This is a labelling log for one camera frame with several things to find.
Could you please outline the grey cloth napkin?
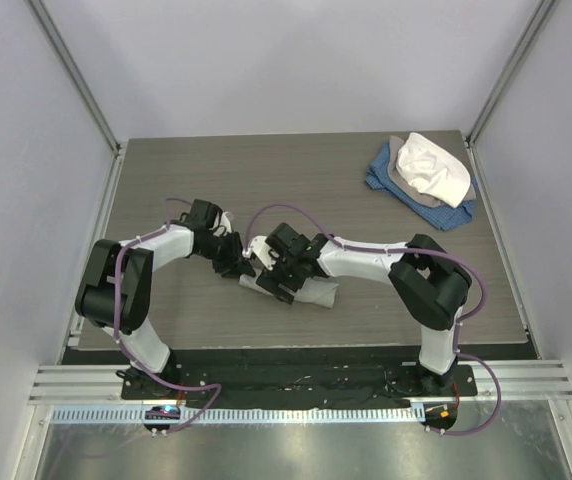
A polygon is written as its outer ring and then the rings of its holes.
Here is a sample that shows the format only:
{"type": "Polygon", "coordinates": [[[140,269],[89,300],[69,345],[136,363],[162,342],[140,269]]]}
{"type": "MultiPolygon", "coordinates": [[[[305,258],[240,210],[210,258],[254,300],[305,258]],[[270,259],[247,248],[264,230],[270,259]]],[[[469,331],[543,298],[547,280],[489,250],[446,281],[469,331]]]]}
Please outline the grey cloth napkin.
{"type": "MultiPolygon", "coordinates": [[[[258,278],[259,276],[241,275],[239,285],[265,295],[272,295],[268,290],[257,284],[258,278]]],[[[315,304],[330,309],[334,305],[338,288],[339,284],[329,279],[310,278],[297,291],[287,287],[281,287],[281,290],[292,295],[295,302],[315,304]]]]}

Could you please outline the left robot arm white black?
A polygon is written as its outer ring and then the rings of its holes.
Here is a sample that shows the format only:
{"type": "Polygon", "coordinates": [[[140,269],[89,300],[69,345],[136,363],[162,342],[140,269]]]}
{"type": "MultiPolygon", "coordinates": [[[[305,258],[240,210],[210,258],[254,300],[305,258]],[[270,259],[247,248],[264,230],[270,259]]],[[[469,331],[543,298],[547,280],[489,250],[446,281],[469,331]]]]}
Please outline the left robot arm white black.
{"type": "Polygon", "coordinates": [[[153,232],[131,240],[97,241],[75,299],[77,314],[111,335],[129,360],[123,374],[144,377],[145,388],[159,399],[177,391],[180,370],[149,320],[153,274],[176,260],[198,256],[223,278],[255,275],[230,214],[205,200],[183,203],[189,211],[153,232]]]}

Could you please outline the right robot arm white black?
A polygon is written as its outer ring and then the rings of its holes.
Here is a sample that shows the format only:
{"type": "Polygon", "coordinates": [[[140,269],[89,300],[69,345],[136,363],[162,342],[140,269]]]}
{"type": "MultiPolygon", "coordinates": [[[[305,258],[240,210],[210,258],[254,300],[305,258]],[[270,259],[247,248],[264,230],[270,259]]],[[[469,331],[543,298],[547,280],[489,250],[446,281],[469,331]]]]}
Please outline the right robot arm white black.
{"type": "Polygon", "coordinates": [[[296,294],[316,289],[320,278],[390,284],[420,324],[415,383],[431,395],[453,384],[456,321],[472,280],[432,238],[417,234],[407,243],[389,245],[323,234],[309,239],[282,223],[269,235],[254,237],[247,256],[262,264],[258,287],[287,304],[296,294]]]}

